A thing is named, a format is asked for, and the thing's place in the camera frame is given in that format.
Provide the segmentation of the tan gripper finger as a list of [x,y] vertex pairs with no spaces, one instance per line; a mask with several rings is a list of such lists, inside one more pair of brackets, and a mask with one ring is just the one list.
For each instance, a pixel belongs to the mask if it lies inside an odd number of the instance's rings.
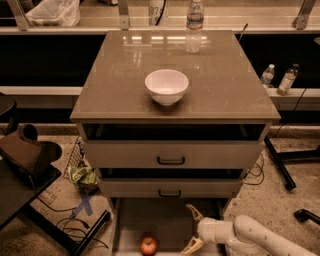
[[200,238],[192,237],[188,245],[181,251],[183,256],[189,256],[199,250],[204,245]]
[[199,223],[204,218],[204,216],[192,204],[187,204],[186,207],[191,211],[195,222]]

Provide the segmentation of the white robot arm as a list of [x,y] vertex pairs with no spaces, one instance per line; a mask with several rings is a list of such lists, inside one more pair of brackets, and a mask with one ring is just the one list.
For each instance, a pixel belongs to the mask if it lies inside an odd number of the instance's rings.
[[226,247],[248,255],[264,249],[271,256],[317,256],[315,253],[272,232],[246,215],[239,215],[234,221],[222,221],[204,217],[192,204],[186,207],[197,223],[197,237],[192,237],[181,251],[191,255],[205,244],[223,244]]

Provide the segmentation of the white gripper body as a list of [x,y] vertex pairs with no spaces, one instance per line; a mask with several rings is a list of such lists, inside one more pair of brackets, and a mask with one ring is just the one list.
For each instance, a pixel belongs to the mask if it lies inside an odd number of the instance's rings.
[[235,236],[233,223],[205,217],[197,225],[197,233],[204,243],[226,244]]

